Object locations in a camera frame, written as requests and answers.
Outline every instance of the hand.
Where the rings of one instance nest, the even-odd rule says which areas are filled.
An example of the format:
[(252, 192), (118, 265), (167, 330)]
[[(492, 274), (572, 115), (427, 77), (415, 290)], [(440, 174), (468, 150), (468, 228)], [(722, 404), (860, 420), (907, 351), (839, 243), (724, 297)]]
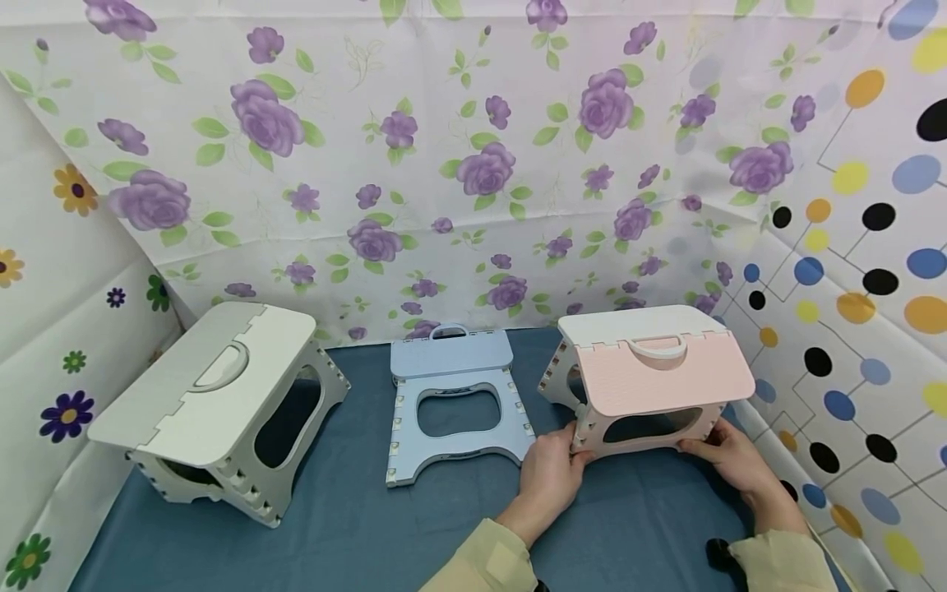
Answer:
[(520, 492), (496, 522), (523, 539), (527, 548), (552, 526), (576, 498), (582, 473), (594, 455), (570, 454), (576, 423), (545, 434), (529, 447), (520, 469)]

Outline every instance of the sleeve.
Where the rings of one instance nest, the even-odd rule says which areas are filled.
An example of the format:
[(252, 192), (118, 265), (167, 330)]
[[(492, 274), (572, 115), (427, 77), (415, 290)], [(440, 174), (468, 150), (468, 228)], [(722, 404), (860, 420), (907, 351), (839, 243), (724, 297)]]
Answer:
[(730, 546), (750, 592), (836, 592), (822, 547), (798, 532), (770, 530)]
[(485, 519), (420, 592), (533, 592), (537, 584), (520, 537)]

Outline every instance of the fabric wall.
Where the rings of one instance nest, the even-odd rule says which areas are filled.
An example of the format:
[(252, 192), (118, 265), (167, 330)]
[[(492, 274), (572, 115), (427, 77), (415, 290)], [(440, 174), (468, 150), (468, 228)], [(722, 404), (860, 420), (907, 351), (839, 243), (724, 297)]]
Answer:
[(129, 470), (85, 428), (180, 330), (144, 253), (7, 86), (0, 113), (0, 588), (58, 592)]

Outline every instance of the yellow flower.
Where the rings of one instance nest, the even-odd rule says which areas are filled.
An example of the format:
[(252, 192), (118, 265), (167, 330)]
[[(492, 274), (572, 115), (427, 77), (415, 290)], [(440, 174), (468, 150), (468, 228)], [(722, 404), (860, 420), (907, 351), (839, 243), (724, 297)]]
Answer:
[(0, 288), (8, 288), (14, 281), (23, 279), (20, 270), (24, 265), (16, 259), (16, 251), (0, 249)]
[(78, 211), (80, 216), (85, 217), (89, 215), (90, 209), (98, 207), (96, 201), (98, 194), (72, 163), (67, 164), (64, 170), (56, 170), (53, 174), (60, 182), (53, 188), (53, 193), (63, 200), (64, 210)]

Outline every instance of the blue surface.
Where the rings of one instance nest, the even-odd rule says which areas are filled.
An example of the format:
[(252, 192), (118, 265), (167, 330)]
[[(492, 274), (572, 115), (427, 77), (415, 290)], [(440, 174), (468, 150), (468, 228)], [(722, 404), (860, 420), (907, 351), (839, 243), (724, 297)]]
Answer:
[[(509, 341), (513, 377), (536, 432), (565, 425), (571, 412), (536, 392), (559, 334), (511, 331)], [(414, 486), (388, 490), (395, 392), (388, 351), (331, 353), (352, 391), (324, 424), (278, 529), (225, 504), (168, 504), (135, 473), (72, 592), (417, 590), (482, 517), (504, 509), (519, 471), (497, 455), (441, 462)], [(464, 427), (484, 412), (461, 408), (442, 405), (435, 420)], [(658, 450), (591, 464), (575, 505), (532, 556), (555, 592), (741, 590), (742, 582), (708, 566), (704, 545), (750, 531), (745, 506), (708, 465)]]

